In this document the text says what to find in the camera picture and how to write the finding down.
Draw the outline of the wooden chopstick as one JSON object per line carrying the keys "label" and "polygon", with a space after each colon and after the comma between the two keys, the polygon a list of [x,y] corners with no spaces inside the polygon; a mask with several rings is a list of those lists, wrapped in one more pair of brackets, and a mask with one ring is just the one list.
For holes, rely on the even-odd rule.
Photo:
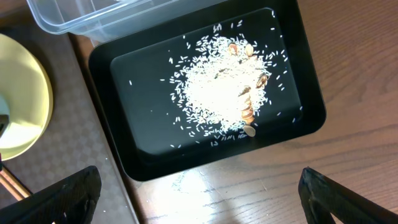
{"label": "wooden chopstick", "polygon": [[32,192],[5,167],[1,169],[1,185],[17,201],[21,201],[32,195]]}

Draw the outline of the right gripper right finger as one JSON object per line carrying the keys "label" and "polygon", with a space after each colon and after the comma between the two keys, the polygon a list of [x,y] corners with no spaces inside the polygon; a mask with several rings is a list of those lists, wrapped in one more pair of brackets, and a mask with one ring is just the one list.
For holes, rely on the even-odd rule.
{"label": "right gripper right finger", "polygon": [[308,223],[397,223],[397,214],[316,170],[303,169],[298,194]]}

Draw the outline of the yellow plate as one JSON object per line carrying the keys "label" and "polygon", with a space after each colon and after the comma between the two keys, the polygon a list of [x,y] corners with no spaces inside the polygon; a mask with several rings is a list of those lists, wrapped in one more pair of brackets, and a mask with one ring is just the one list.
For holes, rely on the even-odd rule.
{"label": "yellow plate", "polygon": [[1,35],[1,114],[9,124],[1,134],[1,159],[20,156],[49,125],[53,91],[38,59],[14,39]]}

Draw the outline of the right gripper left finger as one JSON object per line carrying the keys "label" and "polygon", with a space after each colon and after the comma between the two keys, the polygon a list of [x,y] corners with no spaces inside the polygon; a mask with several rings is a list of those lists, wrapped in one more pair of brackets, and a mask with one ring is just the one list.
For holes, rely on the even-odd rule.
{"label": "right gripper left finger", "polygon": [[91,223],[100,197],[101,177],[88,166],[1,209],[1,224]]}

